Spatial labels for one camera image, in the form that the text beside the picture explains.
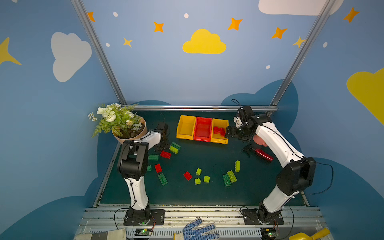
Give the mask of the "long lime lego diagonal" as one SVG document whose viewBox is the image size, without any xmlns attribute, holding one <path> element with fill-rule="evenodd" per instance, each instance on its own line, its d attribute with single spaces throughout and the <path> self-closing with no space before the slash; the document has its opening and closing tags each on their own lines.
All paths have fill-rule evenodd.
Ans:
<svg viewBox="0 0 384 240">
<path fill-rule="evenodd" d="M 236 178 L 236 176 L 235 176 L 233 171 L 228 171 L 227 174 L 228 174 L 228 176 L 230 178 L 231 183 L 234 183 L 234 182 L 237 181 L 237 178 Z"/>
</svg>

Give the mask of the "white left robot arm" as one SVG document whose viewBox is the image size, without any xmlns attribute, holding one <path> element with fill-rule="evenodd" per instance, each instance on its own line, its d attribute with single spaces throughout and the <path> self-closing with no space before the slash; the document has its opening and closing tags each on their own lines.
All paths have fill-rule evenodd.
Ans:
<svg viewBox="0 0 384 240">
<path fill-rule="evenodd" d="M 160 122 L 154 131 L 148 132 L 142 138 L 125 140 L 122 144 L 117 167 L 130 193 L 128 218 L 141 222 L 150 219 L 151 209 L 144 180 L 148 169 L 149 150 L 154 147 L 156 151 L 162 151 L 169 147 L 168 132 L 168 124 Z"/>
</svg>

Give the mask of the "red lego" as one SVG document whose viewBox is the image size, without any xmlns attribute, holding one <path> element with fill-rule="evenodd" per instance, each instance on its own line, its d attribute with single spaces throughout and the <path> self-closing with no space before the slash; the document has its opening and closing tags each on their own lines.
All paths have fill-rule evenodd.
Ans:
<svg viewBox="0 0 384 240">
<path fill-rule="evenodd" d="M 161 157 L 163 157 L 163 158 L 165 158 L 165 159 L 170 159 L 171 156 L 172 156 L 172 154 L 169 153 L 169 152 L 166 152 L 166 151 L 162 151 L 162 152 L 161 152 Z"/>
</svg>

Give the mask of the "small red lego brick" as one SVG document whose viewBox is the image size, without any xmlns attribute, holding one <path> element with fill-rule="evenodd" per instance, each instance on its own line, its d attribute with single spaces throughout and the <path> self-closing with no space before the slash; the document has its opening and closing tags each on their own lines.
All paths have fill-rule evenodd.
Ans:
<svg viewBox="0 0 384 240">
<path fill-rule="evenodd" d="M 214 127 L 214 128 L 213 128 L 213 133 L 214 133 L 214 134 L 220 134 L 220 133 L 221 133 L 221 128 L 219 128 L 219 127 Z"/>
</svg>

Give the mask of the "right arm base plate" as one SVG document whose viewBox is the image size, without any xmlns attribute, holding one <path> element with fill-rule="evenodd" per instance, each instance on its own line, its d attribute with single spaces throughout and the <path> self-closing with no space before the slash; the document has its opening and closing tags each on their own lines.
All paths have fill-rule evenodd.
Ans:
<svg viewBox="0 0 384 240">
<path fill-rule="evenodd" d="M 268 213 L 259 209 L 241 209 L 245 225 L 283 225 L 285 222 L 281 211 Z"/>
</svg>

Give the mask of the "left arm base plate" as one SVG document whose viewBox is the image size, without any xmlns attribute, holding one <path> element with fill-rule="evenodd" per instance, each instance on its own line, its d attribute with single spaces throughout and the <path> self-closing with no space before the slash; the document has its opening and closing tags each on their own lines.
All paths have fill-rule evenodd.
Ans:
<svg viewBox="0 0 384 240">
<path fill-rule="evenodd" d="M 137 211 L 128 210 L 124 217 L 124 226 L 163 226 L 165 221 L 165 210 Z"/>
</svg>

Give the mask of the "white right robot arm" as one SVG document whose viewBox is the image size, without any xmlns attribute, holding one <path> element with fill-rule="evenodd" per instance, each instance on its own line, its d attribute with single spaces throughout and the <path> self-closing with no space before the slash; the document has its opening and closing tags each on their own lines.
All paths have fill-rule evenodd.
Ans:
<svg viewBox="0 0 384 240">
<path fill-rule="evenodd" d="M 317 162 L 306 158 L 279 132 L 265 114 L 256 115 L 251 106 L 238 109 L 235 127 L 227 127 L 226 138 L 250 140 L 260 137 L 279 160 L 282 170 L 276 177 L 276 186 L 259 204 L 257 218 L 262 224 L 276 220 L 283 206 L 313 184 Z"/>
</svg>

